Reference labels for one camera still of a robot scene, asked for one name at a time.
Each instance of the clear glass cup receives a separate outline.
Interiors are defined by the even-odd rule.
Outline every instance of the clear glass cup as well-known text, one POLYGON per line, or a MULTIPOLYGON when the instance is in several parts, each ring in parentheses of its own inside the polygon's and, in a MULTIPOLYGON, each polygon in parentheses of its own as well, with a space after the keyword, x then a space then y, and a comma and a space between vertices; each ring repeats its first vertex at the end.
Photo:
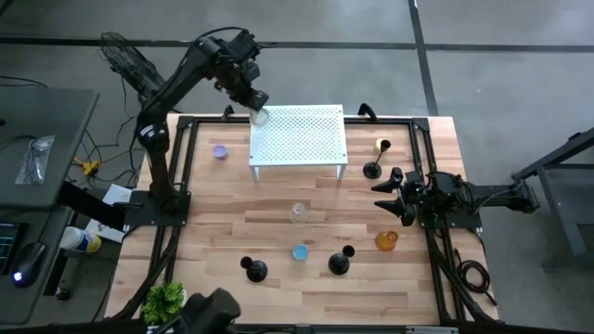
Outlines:
POLYGON ((250 123, 255 126, 264 126, 270 119, 270 112, 266 108, 260 111, 250 110, 250 123))
POLYGON ((293 223, 305 223, 309 213, 303 203, 295 203, 291 209, 291 221, 293 223))

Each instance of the potted plant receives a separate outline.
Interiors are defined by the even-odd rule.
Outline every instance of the potted plant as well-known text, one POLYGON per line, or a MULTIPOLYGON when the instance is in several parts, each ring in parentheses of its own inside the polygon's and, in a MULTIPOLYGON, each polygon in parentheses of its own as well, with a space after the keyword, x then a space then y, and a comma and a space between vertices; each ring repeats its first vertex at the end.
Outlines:
POLYGON ((172 320, 186 302, 186 291, 181 283, 163 284, 150 288, 142 316, 148 326, 162 325, 172 320))

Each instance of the wooden table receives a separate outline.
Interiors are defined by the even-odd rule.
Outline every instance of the wooden table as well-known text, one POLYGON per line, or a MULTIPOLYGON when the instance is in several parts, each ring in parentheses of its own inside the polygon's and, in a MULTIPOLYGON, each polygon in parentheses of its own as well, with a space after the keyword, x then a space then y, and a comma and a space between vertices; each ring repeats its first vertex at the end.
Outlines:
MULTIPOLYGON (((168 119, 172 142, 177 117, 168 119)), ((464 175, 452 118, 429 120, 438 169, 464 175)), ((200 126, 188 187, 190 215, 179 240, 174 281, 182 282, 189 293, 208 295, 219 287, 227 289, 241 306, 238 323, 438 323, 424 232, 418 225, 401 226, 395 216, 373 205, 374 200, 394 195, 369 190, 385 181, 394 166, 403 172, 413 170, 406 127, 346 125, 349 165, 341 182, 332 167, 263 168, 261 181, 253 182, 249 138, 248 124, 200 126), (373 146, 379 137, 388 138, 392 147, 381 157, 382 177, 368 180, 362 168, 375 160, 373 146), (216 144, 229 148, 226 161, 214 158, 216 144), (309 210, 307 223, 291 223, 295 202, 309 210), (395 230, 400 237, 391 252, 379 251, 374 244, 376 234, 384 230, 395 230), (293 245, 299 243, 310 250, 303 263, 291 256, 293 245), (351 269, 335 276, 328 269, 328 259, 347 244, 355 247, 351 269), (268 277, 262 283, 250 282, 239 266, 246 255, 266 262, 268 277)), ((420 134, 419 141, 423 148, 420 134)), ((424 149, 421 155, 426 163, 424 149)), ((139 188, 148 189, 149 183, 145 162, 139 188)), ((138 228, 123 243, 106 316, 121 310, 145 278, 155 230, 138 228)), ((474 235, 455 229, 452 241, 463 259, 485 264, 474 235)), ((445 291, 453 315, 448 284, 445 291)), ((472 297, 497 317, 497 309, 484 295, 472 297)))

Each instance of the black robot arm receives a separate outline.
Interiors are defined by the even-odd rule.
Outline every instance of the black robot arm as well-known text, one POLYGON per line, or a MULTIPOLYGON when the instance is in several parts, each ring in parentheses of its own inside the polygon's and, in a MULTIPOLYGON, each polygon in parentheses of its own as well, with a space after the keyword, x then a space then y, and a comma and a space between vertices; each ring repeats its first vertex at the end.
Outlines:
POLYGON ((149 195, 165 212, 175 213, 179 208, 177 190, 169 179, 165 159, 169 150, 167 113, 200 80, 213 78, 217 90, 225 90, 233 101, 259 111, 268 100, 266 93, 252 88, 252 81, 260 76, 253 62, 260 48, 253 35, 244 30, 230 42, 199 37, 159 93, 143 104, 136 122, 136 139, 148 153, 152 177, 149 195))
POLYGON ((378 200, 374 204, 400 217, 404 226, 412 225, 416 218, 414 205, 437 216, 464 211, 474 215, 486 206, 504 206, 525 213, 538 208, 534 190, 524 181, 506 186, 476 186, 452 173, 433 172, 427 176, 429 182, 424 185, 418 172, 409 172, 402 185, 402 171, 394 167, 390 179, 371 190, 385 193, 396 190, 396 200, 378 200))

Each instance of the concrete floor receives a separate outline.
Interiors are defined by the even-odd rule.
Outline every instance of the concrete floor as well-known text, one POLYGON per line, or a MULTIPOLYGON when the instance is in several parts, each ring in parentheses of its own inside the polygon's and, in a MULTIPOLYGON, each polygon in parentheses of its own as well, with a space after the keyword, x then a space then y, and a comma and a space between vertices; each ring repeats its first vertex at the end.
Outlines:
MULTIPOLYGON (((588 0, 417 0, 426 43, 594 45, 588 0)), ((249 28, 263 41, 414 43, 406 0, 19 0, 0 18, 0 33, 187 40, 225 25, 249 28)), ((55 87, 101 93, 89 131, 98 144, 115 137, 123 114, 120 78, 95 47, 0 45, 0 74, 55 87)), ((181 58, 180 48, 141 48, 163 76, 181 58)), ((591 53, 429 52, 440 115, 452 116, 469 180, 507 183, 510 174, 594 125, 594 55, 591 53)), ((417 51, 265 50, 258 58, 258 89, 270 104, 344 104, 356 113, 362 102, 379 114, 427 115, 417 51)), ((178 106, 186 112, 222 112, 227 99, 200 83, 178 106)), ((128 87, 128 112, 136 93, 128 87)), ((125 150, 103 149, 104 160, 125 150)), ((111 178, 128 168, 120 157, 105 164, 111 178)), ((77 178, 76 171, 72 176, 77 178)), ((125 184, 127 178, 120 180, 125 184)), ((108 186, 97 182, 98 186, 108 186)), ((542 201, 542 191, 535 183, 542 201)), ((546 205, 532 215, 484 209, 484 240, 499 313, 508 323, 592 330, 592 274, 547 275, 542 261, 564 251, 564 236, 546 205)), ((32 325, 88 321, 101 304, 117 259, 81 264, 74 297, 43 298, 32 325)))

